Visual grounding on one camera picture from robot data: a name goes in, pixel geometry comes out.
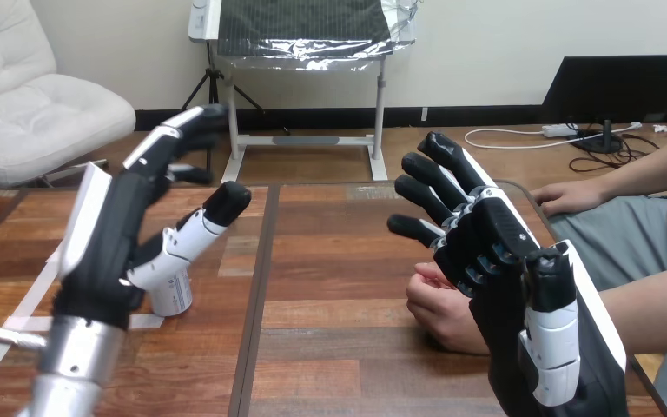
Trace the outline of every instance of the wooden tabletop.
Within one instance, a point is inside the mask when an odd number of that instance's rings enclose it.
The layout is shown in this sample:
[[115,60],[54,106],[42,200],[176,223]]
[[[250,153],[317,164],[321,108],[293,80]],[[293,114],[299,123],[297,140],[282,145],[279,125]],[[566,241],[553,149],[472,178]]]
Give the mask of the wooden tabletop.
[[[502,183],[544,245],[523,190]],[[174,189],[142,239],[193,210],[207,189]],[[63,236],[74,191],[0,200],[0,326]],[[392,213],[425,214],[392,184],[253,188],[253,203],[189,270],[194,300],[159,328],[132,330],[97,415],[503,415],[488,359],[439,349],[405,307],[417,242],[390,235]],[[33,316],[50,314],[52,284]],[[138,314],[151,312],[148,302]],[[0,362],[0,416],[30,397],[35,355]],[[627,373],[631,415],[662,415]]]

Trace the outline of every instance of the white power cord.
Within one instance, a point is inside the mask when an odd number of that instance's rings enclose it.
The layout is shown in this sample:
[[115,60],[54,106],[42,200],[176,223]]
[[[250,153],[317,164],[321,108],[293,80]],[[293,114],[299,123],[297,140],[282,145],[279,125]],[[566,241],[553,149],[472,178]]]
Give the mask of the white power cord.
[[[624,129],[616,129],[613,130],[612,133],[620,133],[620,132],[626,132],[628,130],[634,130],[634,129],[640,129],[643,127],[643,124],[640,122],[633,122],[631,123],[630,127],[624,128]],[[469,140],[469,135],[474,134],[474,133],[479,133],[479,132],[502,132],[502,133],[515,133],[518,135],[543,135],[543,131],[540,132],[521,132],[519,130],[506,130],[506,129],[475,129],[472,130],[471,132],[467,133],[464,135],[464,140],[466,143],[469,143],[475,148],[482,148],[482,149],[541,149],[541,148],[550,148],[551,146],[558,146],[558,145],[566,145],[567,143],[572,143],[572,142],[578,142],[578,141],[583,141],[586,139],[592,139],[593,137],[600,137],[603,134],[599,133],[597,135],[592,135],[592,136],[587,136],[587,137],[578,137],[576,139],[571,139],[568,141],[561,141],[561,142],[552,142],[552,143],[546,143],[543,145],[531,145],[531,146],[498,146],[498,145],[479,145],[477,143],[474,143]]]

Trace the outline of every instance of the robotic hand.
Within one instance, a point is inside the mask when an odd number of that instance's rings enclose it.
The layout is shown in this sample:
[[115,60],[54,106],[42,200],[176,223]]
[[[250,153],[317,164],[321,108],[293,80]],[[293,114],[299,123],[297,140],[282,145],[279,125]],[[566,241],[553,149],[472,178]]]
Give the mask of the robotic hand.
[[89,166],[60,249],[62,286],[46,338],[0,329],[0,342],[40,352],[32,402],[23,417],[90,417],[118,360],[129,315],[145,291],[187,268],[241,214],[247,189],[222,184],[202,208],[141,246],[137,236],[147,207],[174,180],[208,182],[200,169],[171,165],[211,143],[199,129],[225,125],[219,105],[195,107],[155,128],[111,178]]
[[433,250],[490,349],[489,381],[510,416],[627,415],[625,353],[568,241],[541,248],[505,192],[459,145],[429,133],[395,191],[430,222],[393,215]]

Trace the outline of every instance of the tripod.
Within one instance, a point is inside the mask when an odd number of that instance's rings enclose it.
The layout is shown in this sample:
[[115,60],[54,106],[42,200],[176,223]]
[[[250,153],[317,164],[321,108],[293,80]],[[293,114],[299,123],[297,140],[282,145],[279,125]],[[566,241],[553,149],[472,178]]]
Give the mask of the tripod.
[[[208,67],[206,68],[206,73],[203,75],[203,78],[198,82],[198,85],[195,86],[195,89],[193,89],[193,92],[190,93],[190,96],[188,97],[188,100],[185,101],[185,103],[182,105],[180,111],[183,112],[188,109],[188,106],[190,102],[193,100],[196,94],[198,94],[198,91],[201,89],[203,84],[206,82],[206,80],[210,80],[210,86],[208,88],[208,103],[209,104],[214,104],[218,103],[218,85],[216,82],[218,80],[224,80],[225,77],[223,73],[216,68],[215,62],[214,62],[214,52],[213,49],[211,48],[211,42],[206,41],[206,53],[208,54]],[[239,86],[234,84],[234,91],[239,93],[240,96],[244,97],[244,100],[247,100],[252,106],[254,106],[257,111],[260,112],[262,117],[269,117],[267,114],[267,111],[264,110],[262,106],[259,105],[252,97],[250,97],[247,93],[244,92],[244,90],[240,89]],[[290,130],[286,128],[281,122],[276,121],[278,124],[280,124],[280,128],[282,131],[285,132],[285,135],[290,135]],[[206,172],[208,172],[209,175],[211,175],[211,148],[206,149]]]

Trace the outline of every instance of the white armchair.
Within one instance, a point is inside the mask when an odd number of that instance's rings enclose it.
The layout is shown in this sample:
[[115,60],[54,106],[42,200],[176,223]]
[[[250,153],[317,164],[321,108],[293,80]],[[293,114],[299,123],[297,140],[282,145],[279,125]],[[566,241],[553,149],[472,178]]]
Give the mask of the white armchair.
[[29,0],[0,0],[0,187],[39,178],[134,129],[121,97],[55,72]]

